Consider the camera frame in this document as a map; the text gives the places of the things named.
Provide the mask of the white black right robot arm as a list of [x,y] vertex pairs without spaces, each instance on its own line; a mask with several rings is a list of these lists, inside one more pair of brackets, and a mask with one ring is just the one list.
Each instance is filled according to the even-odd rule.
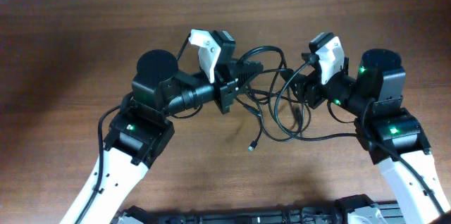
[[431,145],[420,122],[401,106],[406,72],[400,55],[370,49],[355,78],[348,59],[319,51],[302,54],[313,67],[293,73],[288,83],[297,99],[316,108],[329,101],[355,115],[356,137],[389,184],[407,223],[433,223],[450,211],[435,169]]

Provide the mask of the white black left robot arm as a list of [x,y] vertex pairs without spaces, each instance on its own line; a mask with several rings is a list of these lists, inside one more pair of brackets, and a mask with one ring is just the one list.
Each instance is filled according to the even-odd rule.
[[131,92],[111,109],[115,116],[106,135],[98,124],[98,159],[62,223],[110,223],[174,135],[169,117],[210,101],[228,113],[234,98],[262,71],[258,61],[228,56],[209,79],[202,71],[181,71],[166,50],[144,53]]

